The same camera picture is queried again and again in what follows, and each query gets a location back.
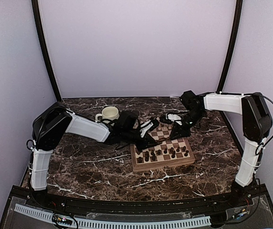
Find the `wooden chess board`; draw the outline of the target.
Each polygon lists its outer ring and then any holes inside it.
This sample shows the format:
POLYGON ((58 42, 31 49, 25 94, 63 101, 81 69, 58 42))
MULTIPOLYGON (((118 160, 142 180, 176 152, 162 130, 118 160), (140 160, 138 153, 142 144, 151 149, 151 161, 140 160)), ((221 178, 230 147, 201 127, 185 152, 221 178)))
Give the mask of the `wooden chess board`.
POLYGON ((177 167, 190 165, 195 162, 195 157, 192 153, 191 147, 189 145, 188 139, 179 138, 175 140, 170 140, 171 131, 157 131, 157 128, 149 132, 151 137, 153 137, 159 144, 154 147, 150 147, 139 152, 135 145, 130 146, 131 150, 131 160, 132 160, 132 169, 134 172, 141 172, 147 170, 155 170, 164 167, 177 167), (186 151, 189 151, 189 156, 185 156, 185 152, 182 151, 183 147, 186 147, 186 151), (175 158, 171 158, 170 149, 174 148, 176 151, 177 147, 180 147, 180 152, 176 152, 175 158), (168 153, 164 154, 164 149, 168 149, 168 153), (151 151, 154 150, 156 154, 156 161, 151 161, 151 151), (157 155, 157 151, 161 150, 162 154, 157 155), (150 159, 148 162, 145 162, 145 152, 148 151, 150 154, 150 159), (143 162, 138 163, 137 160, 139 157, 142 157, 143 162))

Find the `dark tall piece front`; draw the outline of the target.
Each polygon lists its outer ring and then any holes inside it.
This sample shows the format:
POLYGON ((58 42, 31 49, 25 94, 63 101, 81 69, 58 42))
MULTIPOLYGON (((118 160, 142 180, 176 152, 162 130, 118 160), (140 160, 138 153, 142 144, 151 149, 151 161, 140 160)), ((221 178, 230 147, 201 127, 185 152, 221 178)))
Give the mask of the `dark tall piece front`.
POLYGON ((148 151, 145 152, 145 162, 148 162, 150 159, 150 154, 148 151))

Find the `left black frame post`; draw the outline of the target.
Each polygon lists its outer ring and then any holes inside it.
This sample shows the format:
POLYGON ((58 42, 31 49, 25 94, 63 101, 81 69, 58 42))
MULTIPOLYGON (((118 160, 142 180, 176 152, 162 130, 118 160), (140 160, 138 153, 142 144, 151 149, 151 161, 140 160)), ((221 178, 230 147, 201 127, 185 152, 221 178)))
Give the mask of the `left black frame post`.
POLYGON ((52 64, 51 64, 45 36, 44 36, 43 25, 42 25, 40 9, 39 9, 39 1, 38 0, 31 0, 31 5, 32 5, 32 11, 33 11, 33 17, 34 17, 34 21, 35 21, 37 36, 38 36, 43 60, 45 63, 46 71, 47 71, 47 74, 49 77, 49 81, 50 81, 55 99, 57 102, 60 102, 62 100, 62 97, 61 97, 59 87, 56 82, 55 74, 53 72, 53 68, 52 68, 52 64))

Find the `right black frame post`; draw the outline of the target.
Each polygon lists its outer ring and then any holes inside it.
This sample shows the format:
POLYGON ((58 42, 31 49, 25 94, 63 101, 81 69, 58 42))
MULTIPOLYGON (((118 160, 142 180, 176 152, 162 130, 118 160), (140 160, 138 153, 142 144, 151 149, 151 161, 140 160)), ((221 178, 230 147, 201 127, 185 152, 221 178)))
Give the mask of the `right black frame post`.
POLYGON ((231 30, 231 35, 229 39, 229 44, 227 48, 227 53, 225 56, 224 60, 224 65, 222 68, 222 73, 219 79, 219 83, 216 89, 216 92, 221 92, 224 89, 227 75, 230 69, 232 57, 233 57, 233 52, 236 44, 236 39, 238 35, 238 30, 239 30, 239 24, 240 24, 240 19, 241 19, 241 13, 242 13, 242 8, 243 8, 243 0, 237 0, 235 4, 235 11, 234 11, 234 17, 233 17, 233 25, 232 25, 232 30, 231 30))

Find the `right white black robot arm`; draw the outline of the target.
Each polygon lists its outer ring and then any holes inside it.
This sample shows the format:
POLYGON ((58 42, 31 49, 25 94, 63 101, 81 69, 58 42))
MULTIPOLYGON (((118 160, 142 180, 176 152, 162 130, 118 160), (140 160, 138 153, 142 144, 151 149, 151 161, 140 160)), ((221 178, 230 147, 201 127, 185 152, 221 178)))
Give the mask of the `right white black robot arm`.
POLYGON ((271 141, 272 116, 266 104, 268 98, 261 93, 231 94, 204 93, 196 95, 186 91, 180 101, 186 108, 183 113, 167 113, 164 122, 172 123, 170 139, 189 137, 190 129, 205 115, 206 111, 222 111, 242 116, 244 151, 234 184, 246 187, 253 181, 261 164, 263 149, 271 141))

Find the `white pieces back row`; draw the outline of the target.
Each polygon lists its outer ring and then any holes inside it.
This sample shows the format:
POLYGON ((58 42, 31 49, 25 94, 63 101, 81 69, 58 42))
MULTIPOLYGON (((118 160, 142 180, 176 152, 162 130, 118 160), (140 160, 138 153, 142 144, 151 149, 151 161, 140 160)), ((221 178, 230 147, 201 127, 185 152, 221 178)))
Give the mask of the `white pieces back row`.
POLYGON ((160 123, 157 127, 157 131, 171 131, 172 125, 160 123))

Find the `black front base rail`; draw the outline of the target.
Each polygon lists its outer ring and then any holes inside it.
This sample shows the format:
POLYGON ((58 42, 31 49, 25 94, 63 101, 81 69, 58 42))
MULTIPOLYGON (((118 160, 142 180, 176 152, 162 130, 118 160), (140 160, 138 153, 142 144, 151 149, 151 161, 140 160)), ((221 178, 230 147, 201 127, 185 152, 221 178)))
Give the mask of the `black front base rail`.
POLYGON ((175 219, 211 218, 211 225, 198 229, 273 229, 273 204, 265 185, 253 186, 249 193, 228 204, 228 193, 211 197, 157 202, 118 202, 71 198, 32 192, 14 186, 4 211, 3 229, 61 229, 51 223, 22 215, 14 211, 16 204, 51 211, 55 214, 81 216, 89 219, 95 215, 138 216, 175 219))

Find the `white ribbed mug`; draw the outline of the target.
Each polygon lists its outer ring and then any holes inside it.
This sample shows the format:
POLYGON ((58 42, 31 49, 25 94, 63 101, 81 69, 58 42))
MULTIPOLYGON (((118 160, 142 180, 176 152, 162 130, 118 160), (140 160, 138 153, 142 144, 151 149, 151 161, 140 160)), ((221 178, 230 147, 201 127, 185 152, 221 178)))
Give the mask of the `white ribbed mug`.
POLYGON ((108 107, 105 107, 101 111, 101 113, 96 114, 95 121, 98 122, 98 121, 102 121, 103 119, 112 121, 112 120, 118 119, 119 116, 120 116, 120 113, 118 108, 116 108, 115 106, 108 106, 108 107))

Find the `black frame post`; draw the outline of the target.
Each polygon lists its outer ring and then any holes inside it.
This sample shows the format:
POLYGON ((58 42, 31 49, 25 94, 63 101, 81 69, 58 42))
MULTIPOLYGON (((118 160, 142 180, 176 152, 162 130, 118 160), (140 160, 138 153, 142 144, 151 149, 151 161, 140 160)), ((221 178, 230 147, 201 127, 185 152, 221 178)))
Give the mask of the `black frame post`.
POLYGON ((34 17, 34 21, 35 21, 37 36, 38 36, 43 60, 45 63, 46 71, 47 71, 47 74, 49 77, 49 81, 50 81, 55 99, 57 102, 60 102, 62 100, 62 97, 61 97, 59 87, 56 82, 55 74, 53 72, 53 68, 52 68, 52 64, 51 64, 45 36, 44 36, 43 25, 42 25, 40 9, 39 9, 39 1, 38 0, 31 0, 31 5, 32 5, 32 11, 33 11, 33 17, 34 17))
POLYGON ((229 44, 227 48, 227 53, 225 56, 224 60, 224 65, 222 68, 222 73, 219 79, 219 83, 216 89, 216 92, 221 92, 224 89, 227 75, 230 69, 232 57, 233 57, 233 52, 236 44, 236 39, 238 35, 238 30, 239 30, 239 24, 240 24, 240 19, 241 19, 241 13, 242 13, 242 8, 243 8, 243 0, 237 0, 235 4, 235 11, 234 11, 234 17, 233 17, 233 25, 232 25, 232 30, 231 30, 231 35, 229 39, 229 44))

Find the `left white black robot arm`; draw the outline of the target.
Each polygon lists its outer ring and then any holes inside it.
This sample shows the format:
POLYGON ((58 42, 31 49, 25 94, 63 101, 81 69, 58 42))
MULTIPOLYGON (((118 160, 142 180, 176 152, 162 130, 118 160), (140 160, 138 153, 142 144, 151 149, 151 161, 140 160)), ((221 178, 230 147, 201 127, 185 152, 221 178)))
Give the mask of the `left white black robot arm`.
POLYGON ((156 146, 157 141, 149 134, 157 128, 159 121, 152 117, 141 123, 137 114, 123 111, 117 119, 94 121, 54 103, 32 124, 32 138, 26 142, 31 151, 29 186, 35 190, 32 200, 41 208, 51 204, 51 197, 43 190, 47 188, 50 158, 65 134, 93 139, 106 145, 133 144, 141 151, 156 146))

